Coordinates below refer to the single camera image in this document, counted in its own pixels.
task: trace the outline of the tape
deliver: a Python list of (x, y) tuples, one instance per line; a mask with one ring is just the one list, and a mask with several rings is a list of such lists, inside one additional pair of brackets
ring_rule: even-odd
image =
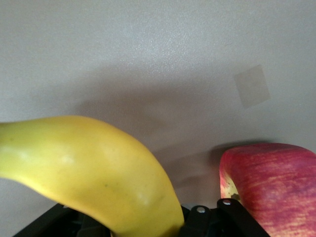
[(262, 66), (255, 66), (234, 76), (243, 106), (247, 109), (270, 99)]

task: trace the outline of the gray wall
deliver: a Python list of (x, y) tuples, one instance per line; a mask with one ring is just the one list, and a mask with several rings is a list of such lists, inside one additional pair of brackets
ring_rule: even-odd
[[(0, 121), (78, 114), (143, 142), (182, 203), (232, 146), (316, 151), (316, 1), (0, 2)], [(0, 179), (0, 236), (55, 203)]]

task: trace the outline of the banana peel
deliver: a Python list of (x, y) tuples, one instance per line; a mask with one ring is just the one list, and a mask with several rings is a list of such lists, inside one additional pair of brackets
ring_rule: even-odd
[(96, 119), (0, 123), (0, 177), (91, 216), (115, 237), (175, 237), (184, 223), (172, 184), (152, 153)]

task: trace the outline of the apple skin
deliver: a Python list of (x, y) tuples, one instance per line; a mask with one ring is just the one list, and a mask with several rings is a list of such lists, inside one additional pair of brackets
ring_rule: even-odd
[(316, 237), (316, 154), (260, 143), (224, 152), (221, 197), (241, 204), (272, 237)]

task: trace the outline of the red apple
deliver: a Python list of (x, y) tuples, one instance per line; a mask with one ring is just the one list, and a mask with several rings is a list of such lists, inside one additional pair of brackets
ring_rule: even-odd
[(220, 163), (222, 198), (241, 204), (272, 237), (316, 237), (316, 154), (260, 143), (227, 150)]

